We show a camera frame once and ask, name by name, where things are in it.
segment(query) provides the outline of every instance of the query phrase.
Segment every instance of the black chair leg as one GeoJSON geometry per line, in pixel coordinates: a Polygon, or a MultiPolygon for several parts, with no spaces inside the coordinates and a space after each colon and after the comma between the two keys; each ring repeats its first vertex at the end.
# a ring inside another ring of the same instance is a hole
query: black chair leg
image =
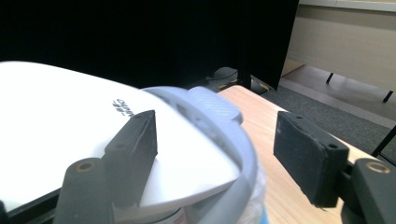
{"type": "Polygon", "coordinates": [[[332,79],[332,73],[330,73],[329,77],[327,78],[326,84],[329,84],[330,79],[332,79]]]}
{"type": "Polygon", "coordinates": [[[387,96],[384,98],[384,100],[382,102],[386,103],[389,99],[389,97],[393,94],[393,91],[389,91],[387,96]]]}
{"type": "Polygon", "coordinates": [[[372,156],[377,157],[395,135],[396,135],[396,125],[393,127],[392,130],[390,130],[388,135],[384,138],[384,140],[382,140],[382,142],[374,150],[374,152],[372,153],[372,156]]]}

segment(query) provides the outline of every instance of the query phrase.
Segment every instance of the table surface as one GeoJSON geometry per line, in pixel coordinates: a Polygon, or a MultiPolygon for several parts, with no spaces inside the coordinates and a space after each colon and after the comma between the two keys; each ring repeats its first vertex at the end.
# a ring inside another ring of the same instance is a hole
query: table surface
{"type": "MultiPolygon", "coordinates": [[[[264,204],[269,223],[341,223],[343,202],[339,200],[335,208],[316,208],[273,154],[277,111],[284,109],[241,86],[232,86],[219,95],[238,106],[242,112],[242,126],[256,148],[265,172],[264,204]]],[[[350,161],[372,158],[352,145],[343,143],[349,146],[350,161]]]]}

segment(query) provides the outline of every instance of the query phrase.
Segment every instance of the black curtain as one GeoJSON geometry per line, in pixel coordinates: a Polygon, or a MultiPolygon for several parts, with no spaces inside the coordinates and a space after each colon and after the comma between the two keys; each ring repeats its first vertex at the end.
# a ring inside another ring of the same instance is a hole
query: black curtain
{"type": "Polygon", "coordinates": [[[184,86],[238,68],[246,45],[246,71],[276,87],[297,7],[278,2],[3,0],[0,61],[51,64],[137,88],[184,86]]]}

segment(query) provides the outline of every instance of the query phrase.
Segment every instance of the wooden table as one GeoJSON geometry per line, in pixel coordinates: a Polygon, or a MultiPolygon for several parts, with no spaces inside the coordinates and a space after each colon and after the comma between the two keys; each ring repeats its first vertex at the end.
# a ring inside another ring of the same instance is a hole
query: wooden table
{"type": "MultiPolygon", "coordinates": [[[[312,205],[292,180],[273,153],[277,111],[283,108],[272,104],[241,86],[232,86],[219,95],[239,107],[243,128],[249,135],[266,177],[264,203],[270,224],[274,223],[341,223],[342,201],[336,208],[320,209],[312,205]]],[[[349,146],[349,159],[370,157],[349,146]]]]}

